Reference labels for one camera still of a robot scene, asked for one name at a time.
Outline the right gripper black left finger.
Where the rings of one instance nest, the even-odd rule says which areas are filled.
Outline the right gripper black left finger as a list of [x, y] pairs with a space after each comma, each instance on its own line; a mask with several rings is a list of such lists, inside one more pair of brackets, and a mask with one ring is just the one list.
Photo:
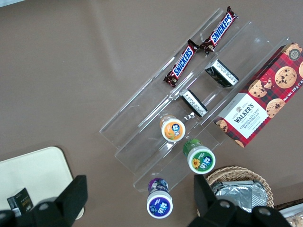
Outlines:
[[33, 210], [36, 227], [71, 227], [88, 200], [87, 177], [78, 175], [54, 200]]

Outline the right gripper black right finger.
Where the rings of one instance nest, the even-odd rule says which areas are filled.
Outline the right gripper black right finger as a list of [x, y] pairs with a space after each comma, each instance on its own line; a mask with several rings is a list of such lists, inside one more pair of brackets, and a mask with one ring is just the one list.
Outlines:
[[194, 176], [194, 199], [200, 216], [190, 227], [232, 227], [236, 223], [236, 207], [228, 200], [219, 200], [203, 175]]

